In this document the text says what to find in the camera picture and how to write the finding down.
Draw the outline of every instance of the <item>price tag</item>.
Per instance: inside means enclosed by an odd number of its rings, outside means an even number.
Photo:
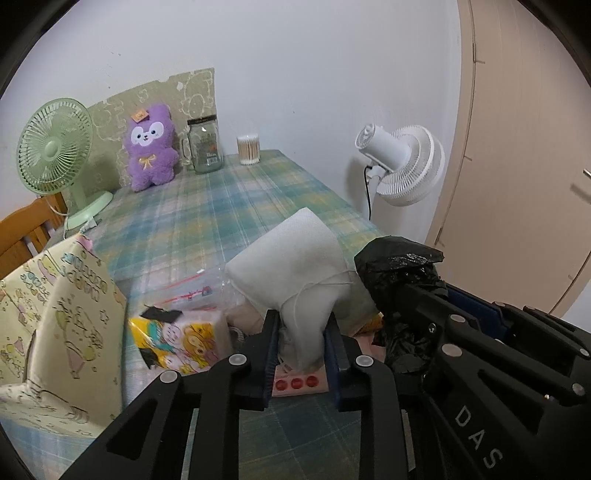
[[[149,117],[148,112],[146,110],[144,110],[143,108],[141,108],[140,110],[138,110],[137,112],[135,112],[131,116],[131,118],[133,118],[135,123],[137,123],[137,124],[148,117]]]

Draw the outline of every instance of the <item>black power cord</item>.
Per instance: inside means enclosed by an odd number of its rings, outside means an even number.
[[[367,197],[367,200],[368,200],[368,208],[369,208],[369,218],[368,218],[369,221],[371,221],[371,202],[369,201],[369,186],[368,186],[368,178],[366,177],[366,174],[367,174],[367,171],[370,168],[371,167],[369,165],[367,165],[363,169],[363,181],[365,182],[365,196]]]

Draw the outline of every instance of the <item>wooden chair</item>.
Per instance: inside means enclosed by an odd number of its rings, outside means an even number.
[[[45,223],[49,222],[54,229],[58,229],[64,223],[64,217],[53,213],[47,202],[57,212],[67,212],[61,193],[57,193],[38,198],[32,204],[0,220],[0,280],[33,258],[25,237],[29,238],[39,253],[49,241]]]

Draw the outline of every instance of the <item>purple plush toy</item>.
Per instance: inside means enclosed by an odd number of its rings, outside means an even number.
[[[124,140],[129,153],[127,172],[134,192],[171,181],[178,161],[178,152],[172,148],[174,125],[168,105],[158,103],[147,111],[149,117],[145,120],[139,123],[129,120]]]

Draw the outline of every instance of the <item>patterned gift bag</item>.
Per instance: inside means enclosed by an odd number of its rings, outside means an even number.
[[[96,437],[121,412],[126,299],[83,235],[0,281],[0,415]]]

